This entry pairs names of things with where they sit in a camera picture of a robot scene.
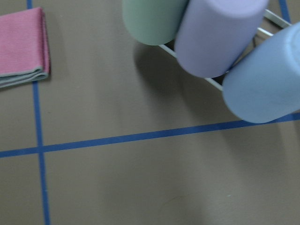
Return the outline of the green tumbler cup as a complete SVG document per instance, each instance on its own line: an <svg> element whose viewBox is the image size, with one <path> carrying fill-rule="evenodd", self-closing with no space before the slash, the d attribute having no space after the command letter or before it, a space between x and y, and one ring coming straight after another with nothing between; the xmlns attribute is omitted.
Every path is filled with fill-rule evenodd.
<svg viewBox="0 0 300 225"><path fill-rule="evenodd" d="M187 5L187 0L123 0L123 22L138 42L162 45L175 38Z"/></svg>

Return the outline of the purple tumbler cup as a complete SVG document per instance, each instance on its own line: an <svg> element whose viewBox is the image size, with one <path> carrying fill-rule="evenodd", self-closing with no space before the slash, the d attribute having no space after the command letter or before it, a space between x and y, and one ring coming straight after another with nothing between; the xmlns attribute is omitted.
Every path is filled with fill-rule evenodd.
<svg viewBox="0 0 300 225"><path fill-rule="evenodd" d="M224 74L260 26L267 0L191 0L177 33L179 65L200 78Z"/></svg>

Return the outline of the blue tumbler cup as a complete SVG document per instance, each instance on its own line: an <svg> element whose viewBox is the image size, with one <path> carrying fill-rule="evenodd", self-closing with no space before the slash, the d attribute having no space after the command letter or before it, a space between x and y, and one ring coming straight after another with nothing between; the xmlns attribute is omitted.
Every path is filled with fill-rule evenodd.
<svg viewBox="0 0 300 225"><path fill-rule="evenodd" d="M229 110L251 123L273 121L300 108L300 24L258 45L223 80Z"/></svg>

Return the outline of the pink folded cloth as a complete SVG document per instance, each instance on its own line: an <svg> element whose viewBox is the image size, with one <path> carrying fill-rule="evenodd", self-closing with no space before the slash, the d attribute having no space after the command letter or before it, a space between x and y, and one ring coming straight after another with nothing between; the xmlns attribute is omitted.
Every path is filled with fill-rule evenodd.
<svg viewBox="0 0 300 225"><path fill-rule="evenodd" d="M50 56L41 7L0 17L0 76L44 79L50 73Z"/></svg>

